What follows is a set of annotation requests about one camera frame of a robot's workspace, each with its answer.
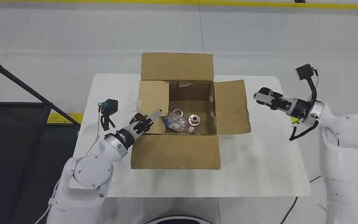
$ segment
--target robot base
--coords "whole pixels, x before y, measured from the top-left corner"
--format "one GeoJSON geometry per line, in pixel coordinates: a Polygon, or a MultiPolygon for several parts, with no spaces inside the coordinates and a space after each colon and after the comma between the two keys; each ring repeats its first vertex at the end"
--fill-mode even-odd
{"type": "Polygon", "coordinates": [[[195,217],[171,216],[166,218],[159,218],[157,220],[148,222],[147,224],[211,224],[211,223],[195,217]]]}

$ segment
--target clear plastic bottle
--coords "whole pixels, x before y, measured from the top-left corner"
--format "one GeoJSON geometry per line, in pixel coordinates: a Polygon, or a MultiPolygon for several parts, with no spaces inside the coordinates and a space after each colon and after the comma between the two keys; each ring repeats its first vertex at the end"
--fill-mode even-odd
{"type": "Polygon", "coordinates": [[[163,118],[164,125],[171,130],[175,130],[176,132],[187,131],[192,133],[194,131],[194,127],[189,124],[187,119],[185,119],[182,114],[177,114],[176,111],[178,111],[178,109],[174,110],[163,118]]]}

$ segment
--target bottle cap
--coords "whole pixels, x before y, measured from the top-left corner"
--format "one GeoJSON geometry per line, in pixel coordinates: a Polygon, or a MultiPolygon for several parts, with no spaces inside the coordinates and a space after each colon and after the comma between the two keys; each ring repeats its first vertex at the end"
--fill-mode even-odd
{"type": "Polygon", "coordinates": [[[189,129],[188,129],[188,132],[191,134],[193,131],[194,131],[194,127],[190,126],[189,129]]]}

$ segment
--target black stand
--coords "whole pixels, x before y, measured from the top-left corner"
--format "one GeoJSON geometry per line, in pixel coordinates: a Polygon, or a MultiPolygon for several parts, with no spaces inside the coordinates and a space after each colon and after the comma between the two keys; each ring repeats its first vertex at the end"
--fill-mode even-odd
{"type": "Polygon", "coordinates": [[[60,108],[55,106],[52,102],[48,101],[45,97],[41,96],[38,92],[36,92],[33,88],[22,82],[19,78],[14,76],[11,72],[6,70],[4,67],[0,65],[0,73],[6,76],[8,79],[19,85],[21,88],[32,94],[32,96],[35,96],[37,99],[41,100],[44,104],[46,104],[51,109],[55,110],[60,115],[64,116],[67,120],[72,122],[76,127],[80,127],[81,124],[79,124],[77,121],[75,121],[73,118],[71,118],[68,114],[66,114],[64,111],[62,111],[60,108]]]}

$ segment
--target box flap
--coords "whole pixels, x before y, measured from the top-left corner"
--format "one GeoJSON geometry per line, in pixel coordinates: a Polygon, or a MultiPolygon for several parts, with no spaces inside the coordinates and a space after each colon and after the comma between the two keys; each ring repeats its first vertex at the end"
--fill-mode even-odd
{"type": "Polygon", "coordinates": [[[218,136],[143,135],[133,145],[133,169],[220,169],[218,136]]]}
{"type": "Polygon", "coordinates": [[[251,131],[244,80],[214,82],[218,134],[244,134],[251,131]]]}
{"type": "Polygon", "coordinates": [[[142,80],[214,79],[213,55],[179,53],[143,53],[142,80]]]}
{"type": "MultiPolygon", "coordinates": [[[[162,116],[168,114],[169,83],[163,81],[141,81],[138,97],[138,112],[149,115],[157,109],[162,116]]],[[[161,120],[156,120],[147,133],[164,133],[166,130],[161,120]]]]}

